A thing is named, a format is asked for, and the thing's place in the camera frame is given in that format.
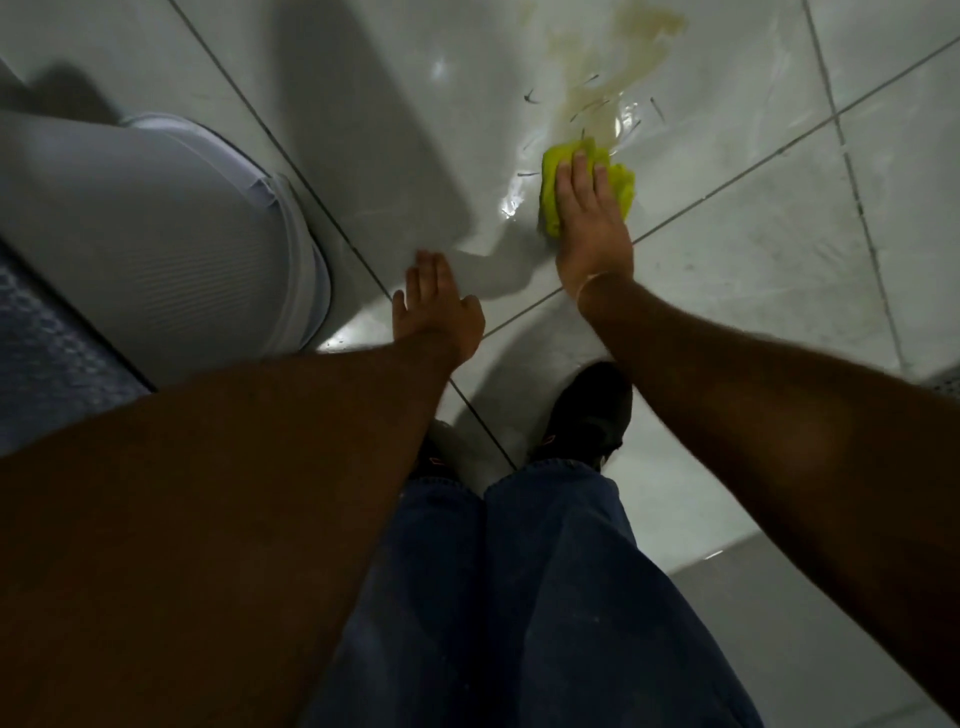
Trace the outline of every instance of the sneaker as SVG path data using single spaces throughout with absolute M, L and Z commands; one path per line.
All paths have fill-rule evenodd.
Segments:
M 623 445 L 633 403 L 630 380 L 613 362 L 587 367 L 553 405 L 546 435 L 530 453 L 530 462 L 577 460 L 599 472 Z
M 420 451 L 417 453 L 417 463 L 407 479 L 416 480 L 421 477 L 442 477 L 457 483 L 461 482 L 457 472 L 446 464 L 440 448 L 430 438 L 430 435 L 423 438 Z

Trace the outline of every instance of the jeans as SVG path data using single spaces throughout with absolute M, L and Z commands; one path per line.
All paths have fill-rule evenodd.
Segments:
M 716 642 L 636 548 L 611 480 L 530 464 L 481 499 L 407 483 L 300 719 L 320 726 L 762 722 Z

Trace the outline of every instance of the yellow cloth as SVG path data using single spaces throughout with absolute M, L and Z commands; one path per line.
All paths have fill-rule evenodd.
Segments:
M 634 203 L 634 173 L 622 164 L 610 165 L 610 152 L 597 147 L 592 138 L 579 139 L 567 144 L 558 144 L 543 154 L 543 187 L 540 189 L 540 214 L 543 227 L 551 237 L 560 237 L 560 213 L 557 211 L 557 167 L 560 162 L 572 161 L 573 153 L 582 149 L 587 153 L 590 174 L 593 165 L 606 164 L 610 170 L 608 178 L 613 196 L 620 204 L 620 214 L 627 218 L 630 206 Z

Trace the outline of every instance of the white tile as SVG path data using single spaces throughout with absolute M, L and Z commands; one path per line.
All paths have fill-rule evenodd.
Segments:
M 121 115 L 185 116 L 287 176 L 333 277 L 330 316 L 314 345 L 337 351 L 390 339 L 382 291 L 167 0 L 11 0 L 0 4 L 0 53 L 44 93 L 100 96 Z
M 907 373 L 960 362 L 960 46 L 842 117 Z
M 635 248 L 640 280 L 714 321 L 896 371 L 889 324 L 833 128 Z M 515 463 L 553 399 L 605 350 L 558 294 L 488 337 L 454 381 Z M 756 531 L 639 398 L 607 473 L 640 547 L 674 570 Z
M 881 716 L 925 703 L 910 676 L 764 536 L 672 578 L 769 726 L 886 726 Z
M 621 129 L 639 235 L 828 115 L 801 0 L 180 6 L 377 276 L 399 285 L 418 246 L 452 253 L 491 328 L 558 287 L 540 180 L 518 175 L 584 119 L 610 142 L 615 116 L 643 118 Z
M 960 36 L 955 0 L 810 0 L 838 109 Z

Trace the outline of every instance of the yellow stain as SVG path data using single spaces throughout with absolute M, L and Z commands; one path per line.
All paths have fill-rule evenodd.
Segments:
M 627 88 L 653 73 L 670 52 L 668 39 L 686 30 L 686 18 L 646 0 L 626 0 L 613 11 L 609 47 L 587 46 L 575 31 L 548 32 L 547 55 L 564 67 L 566 100 L 558 111 L 558 138 L 592 136 L 612 147 L 630 131 L 622 128 L 619 99 Z M 619 68 L 601 67 L 603 58 L 619 56 Z M 599 77 L 592 83 L 588 79 Z

